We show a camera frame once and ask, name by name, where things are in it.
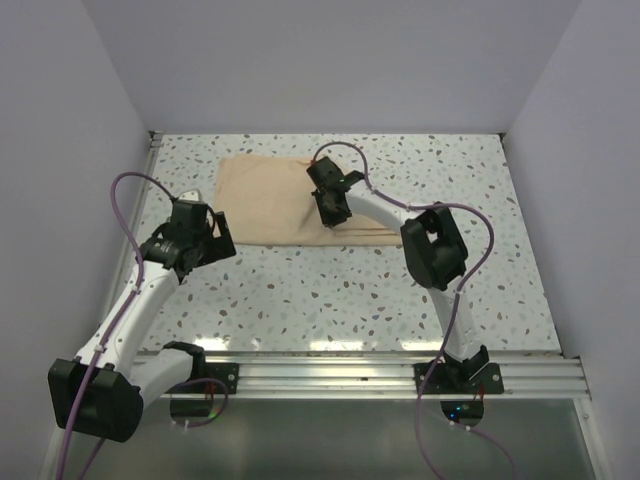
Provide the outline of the beige cloth wrap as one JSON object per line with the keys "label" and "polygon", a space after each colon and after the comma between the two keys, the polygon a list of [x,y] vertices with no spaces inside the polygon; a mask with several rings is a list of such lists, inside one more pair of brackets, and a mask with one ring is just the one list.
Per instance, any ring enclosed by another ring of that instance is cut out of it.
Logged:
{"label": "beige cloth wrap", "polygon": [[242,154],[220,161],[215,211],[225,214],[236,244],[258,246],[399,246],[400,236],[362,215],[322,224],[305,157]]}

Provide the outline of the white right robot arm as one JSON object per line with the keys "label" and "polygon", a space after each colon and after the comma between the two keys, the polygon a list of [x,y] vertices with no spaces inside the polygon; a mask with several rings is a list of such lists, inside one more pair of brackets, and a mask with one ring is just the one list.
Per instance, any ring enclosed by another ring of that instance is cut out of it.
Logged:
{"label": "white right robot arm", "polygon": [[314,160],[306,173],[324,226],[336,227],[357,214],[400,236],[407,270],[427,290],[447,337],[443,361],[428,377],[427,390],[470,391],[489,355],[463,292],[468,250],[451,210],[438,205],[412,211],[369,188],[362,172],[344,173],[327,157]]}

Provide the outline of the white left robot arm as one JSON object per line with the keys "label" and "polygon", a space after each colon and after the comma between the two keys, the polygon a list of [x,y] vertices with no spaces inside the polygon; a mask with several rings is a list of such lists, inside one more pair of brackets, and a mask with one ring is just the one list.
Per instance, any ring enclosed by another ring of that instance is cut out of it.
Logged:
{"label": "white left robot arm", "polygon": [[71,360],[57,359],[48,384],[57,425],[116,442],[127,441],[143,411],[180,386],[201,390],[209,377],[203,348],[171,341],[143,365],[140,346],[166,301],[194,270],[235,256],[225,216],[188,190],[167,221],[140,247],[142,262],[91,339]]}

